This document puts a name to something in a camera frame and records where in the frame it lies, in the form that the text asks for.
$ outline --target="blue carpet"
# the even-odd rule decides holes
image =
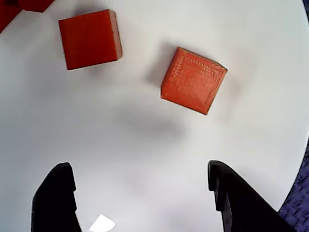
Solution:
[[[304,1],[304,5],[305,5],[305,8],[306,8],[306,12],[307,12],[307,17],[308,17],[308,20],[309,20],[309,0],[303,0]]]
[[[297,178],[279,215],[297,232],[309,231],[309,146]]]

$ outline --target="orange cube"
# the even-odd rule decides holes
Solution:
[[[22,10],[13,0],[0,0],[0,33]]]
[[[161,86],[161,98],[207,115],[227,69],[178,47]]]
[[[44,12],[54,0],[18,0],[18,4],[26,11]]]
[[[116,14],[106,10],[59,21],[68,70],[122,56]]]

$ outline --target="red block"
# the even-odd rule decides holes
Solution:
[[[122,48],[113,11],[59,21],[68,70],[118,60]]]
[[[44,12],[54,0],[18,0],[18,4],[26,11]]]
[[[14,2],[0,0],[0,33],[22,10],[21,7],[15,6]]]
[[[227,69],[177,48],[161,86],[161,98],[207,115]]]

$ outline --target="wooden block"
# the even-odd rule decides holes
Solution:
[[[180,47],[161,86],[161,98],[207,115],[227,69]]]
[[[115,61],[122,56],[113,11],[60,20],[59,27],[68,70]]]
[[[0,33],[22,10],[13,0],[0,0]]]
[[[54,0],[18,0],[19,6],[26,11],[44,12]]]

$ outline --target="white surface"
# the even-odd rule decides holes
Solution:
[[[116,11],[124,56],[66,71],[58,20]],[[176,46],[229,69],[208,116],[160,99]],[[74,169],[84,232],[220,232],[207,163],[221,160],[276,210],[309,125],[301,0],[56,0],[0,35],[0,231],[29,231],[32,197]]]

